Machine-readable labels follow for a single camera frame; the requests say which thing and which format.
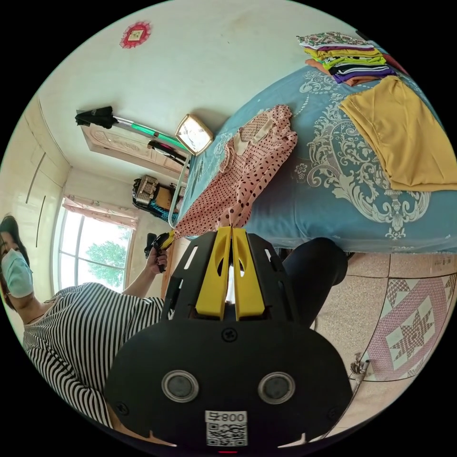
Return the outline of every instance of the blue bedspread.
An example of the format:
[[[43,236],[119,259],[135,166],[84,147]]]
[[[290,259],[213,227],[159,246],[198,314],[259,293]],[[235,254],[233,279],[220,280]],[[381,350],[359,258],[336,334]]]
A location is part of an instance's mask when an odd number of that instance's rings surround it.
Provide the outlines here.
[[[431,109],[408,76],[399,77]],[[306,66],[263,90],[222,127],[210,148],[191,162],[179,217],[217,173],[225,143],[254,116],[288,105],[298,144],[252,208],[248,232],[294,248],[315,237],[355,252],[457,253],[457,192],[390,188],[373,150],[338,108],[355,87]]]

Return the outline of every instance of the black and white striped shirt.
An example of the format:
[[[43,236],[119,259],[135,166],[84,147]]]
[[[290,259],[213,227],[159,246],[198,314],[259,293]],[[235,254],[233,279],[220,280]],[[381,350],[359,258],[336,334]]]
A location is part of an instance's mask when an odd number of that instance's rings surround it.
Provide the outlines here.
[[[101,284],[61,290],[23,346],[36,369],[67,403],[112,427],[103,390],[122,345],[159,321],[163,301],[122,295]]]

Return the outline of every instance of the tiled floor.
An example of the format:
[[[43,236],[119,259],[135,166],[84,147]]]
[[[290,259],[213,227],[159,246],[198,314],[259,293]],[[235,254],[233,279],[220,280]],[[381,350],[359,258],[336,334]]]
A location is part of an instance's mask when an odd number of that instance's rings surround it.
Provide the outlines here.
[[[316,331],[350,363],[370,365],[331,435],[372,417],[414,381],[443,335],[457,300],[457,256],[356,254],[316,320]]]

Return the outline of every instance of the yellow shirt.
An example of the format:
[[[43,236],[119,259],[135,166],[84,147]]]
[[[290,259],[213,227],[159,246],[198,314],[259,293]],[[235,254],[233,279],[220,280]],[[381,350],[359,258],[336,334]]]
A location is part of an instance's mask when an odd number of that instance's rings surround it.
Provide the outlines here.
[[[305,52],[314,59],[324,60],[328,57],[342,56],[360,56],[360,57],[382,57],[382,54],[377,50],[360,51],[358,49],[331,49],[329,51],[316,51],[314,49],[305,49]]]
[[[457,160],[449,138],[400,78],[387,76],[346,97],[340,108],[374,150],[393,190],[457,190]]]

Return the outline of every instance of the surgical mask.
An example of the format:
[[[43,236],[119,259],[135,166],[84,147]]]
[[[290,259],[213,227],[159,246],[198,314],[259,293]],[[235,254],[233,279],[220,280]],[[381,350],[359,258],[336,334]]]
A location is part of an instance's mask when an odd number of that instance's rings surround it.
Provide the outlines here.
[[[1,271],[13,297],[23,298],[33,292],[32,270],[20,252],[10,249],[1,260]]]

